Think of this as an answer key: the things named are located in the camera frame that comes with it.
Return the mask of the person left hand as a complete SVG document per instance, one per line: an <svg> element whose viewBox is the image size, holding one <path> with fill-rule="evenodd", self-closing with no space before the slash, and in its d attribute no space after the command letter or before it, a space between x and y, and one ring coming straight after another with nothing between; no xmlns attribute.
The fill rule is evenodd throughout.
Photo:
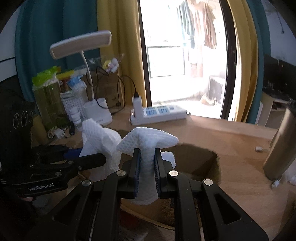
<svg viewBox="0 0 296 241"><path fill-rule="evenodd" d="M22 200L31 202L33 201L33 197L23 197Z"/></svg>

